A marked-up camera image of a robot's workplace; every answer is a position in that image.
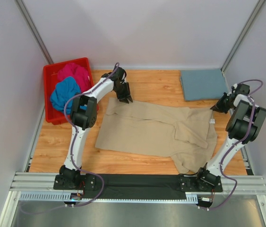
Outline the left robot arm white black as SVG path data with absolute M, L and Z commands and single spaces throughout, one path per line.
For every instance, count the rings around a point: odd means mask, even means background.
M 75 95 L 72 101 L 69 122 L 72 124 L 72 137 L 64 165 L 56 175 L 55 190 L 82 189 L 82 155 L 90 129 L 97 119 L 97 104 L 109 92 L 114 91 L 117 99 L 123 103 L 132 102 L 127 73 L 123 68 L 105 73 L 89 90 Z

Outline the beige t shirt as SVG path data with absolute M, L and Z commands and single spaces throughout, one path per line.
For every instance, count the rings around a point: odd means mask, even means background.
M 197 172 L 212 157 L 217 133 L 209 108 L 169 107 L 110 98 L 96 148 L 170 157 L 177 171 Z

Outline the corner aluminium post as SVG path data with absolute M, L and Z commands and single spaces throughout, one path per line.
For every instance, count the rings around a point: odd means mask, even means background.
M 43 39 L 40 36 L 40 33 L 28 11 L 27 6 L 25 5 L 23 0 L 14 0 L 17 8 L 19 9 L 24 21 L 26 22 L 29 30 L 31 31 L 36 43 L 38 44 L 45 60 L 47 61 L 48 64 L 54 64 L 52 57 L 50 56 L 45 43 L 43 42 Z
M 243 41 L 245 40 L 246 36 L 248 35 L 249 31 L 251 30 L 253 24 L 255 23 L 257 17 L 259 16 L 261 10 L 263 9 L 263 7 L 266 4 L 266 0 L 258 0 L 250 14 L 250 16 L 248 17 L 245 25 L 243 26 L 238 38 L 236 39 L 232 49 L 230 50 L 223 66 L 221 67 L 221 72 L 224 75 L 226 70 L 228 69 L 231 61 L 233 60 L 235 54 L 237 53 L 239 47 L 241 46 L 241 44 L 243 43 Z

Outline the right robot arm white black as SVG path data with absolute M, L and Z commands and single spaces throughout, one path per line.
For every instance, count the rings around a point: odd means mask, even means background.
M 225 129 L 225 142 L 217 154 L 197 172 L 196 186 L 204 192 L 221 186 L 221 176 L 225 176 L 224 170 L 231 159 L 237 151 L 257 138 L 266 119 L 266 109 L 256 105 L 245 94 L 225 93 L 211 109 L 219 113 L 233 109 L 233 114 Z

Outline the right corner aluminium post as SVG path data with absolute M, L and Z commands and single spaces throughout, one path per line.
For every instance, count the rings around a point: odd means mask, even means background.
M 253 24 L 255 23 L 257 17 L 259 16 L 261 10 L 263 9 L 263 7 L 266 4 L 266 0 L 258 0 L 250 14 L 250 16 L 248 17 L 245 25 L 243 26 L 238 38 L 236 39 L 232 49 L 230 50 L 223 66 L 221 67 L 221 72 L 224 75 L 226 70 L 228 69 L 231 61 L 233 60 L 235 54 L 237 53 L 239 47 L 241 46 L 241 44 L 243 43 L 243 41 L 245 40 L 246 36 L 248 35 L 249 31 L 251 30 Z

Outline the crumpled magenta t shirt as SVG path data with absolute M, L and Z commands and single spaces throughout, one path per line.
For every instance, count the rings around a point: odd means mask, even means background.
M 67 77 L 72 77 L 76 81 L 81 92 L 85 92 L 93 86 L 87 69 L 76 63 L 67 63 L 57 73 L 57 79 L 59 82 L 63 81 Z

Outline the crumpled blue t shirt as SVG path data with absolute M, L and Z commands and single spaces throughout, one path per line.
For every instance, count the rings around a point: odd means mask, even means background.
M 91 87 L 90 81 L 82 81 L 77 83 L 74 77 L 66 77 L 57 83 L 55 89 L 50 96 L 50 102 L 53 108 L 59 112 L 64 111 L 65 104 L 73 96 L 87 91 Z

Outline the aluminium frame rail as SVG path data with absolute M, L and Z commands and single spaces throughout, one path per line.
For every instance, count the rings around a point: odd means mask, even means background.
M 82 197 L 82 192 L 73 190 L 55 190 L 53 188 L 55 176 L 58 173 L 29 173 L 17 172 L 12 180 L 9 195 L 6 204 L 11 203 L 11 199 L 19 201 L 21 192 L 70 192 Z M 264 178 L 259 175 L 242 175 L 242 176 L 221 176 L 222 192 L 199 193 L 187 192 L 188 194 L 196 194 L 198 203 L 193 204 L 200 209 L 209 211 L 217 210 L 226 205 L 229 199 L 234 195 L 255 195 L 259 204 L 264 223 L 266 224 L 266 184 Z M 99 199 L 99 193 L 87 202 L 64 202 L 67 206 L 78 206 L 80 204 L 87 205 Z

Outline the folded grey-blue t shirt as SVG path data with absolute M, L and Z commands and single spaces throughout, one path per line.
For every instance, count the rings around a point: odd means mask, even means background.
M 220 69 L 182 70 L 180 83 L 185 101 L 218 100 L 228 93 Z

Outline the left corner aluminium post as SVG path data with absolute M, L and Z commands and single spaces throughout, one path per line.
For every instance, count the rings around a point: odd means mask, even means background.
M 52 57 L 50 56 L 45 43 L 43 42 L 43 39 L 40 36 L 40 33 L 28 11 L 27 6 L 25 5 L 23 0 L 14 0 L 17 8 L 19 9 L 24 21 L 26 22 L 29 30 L 31 31 L 36 43 L 38 44 L 45 60 L 47 61 L 48 64 L 54 64 Z

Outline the red plastic bin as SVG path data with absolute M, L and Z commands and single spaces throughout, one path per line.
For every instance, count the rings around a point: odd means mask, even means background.
M 55 89 L 57 83 L 59 83 L 57 79 L 57 73 L 67 64 L 67 63 L 76 63 L 85 69 L 87 69 L 91 83 L 94 85 L 90 64 L 88 58 L 79 58 L 75 60 L 69 60 L 64 62 L 59 62 L 55 64 L 46 65 L 43 68 L 43 79 L 44 79 L 44 99 L 45 99 L 45 119 L 47 122 L 52 123 L 54 125 L 66 123 L 67 120 L 64 116 L 64 113 L 55 110 L 50 102 L 50 96 Z

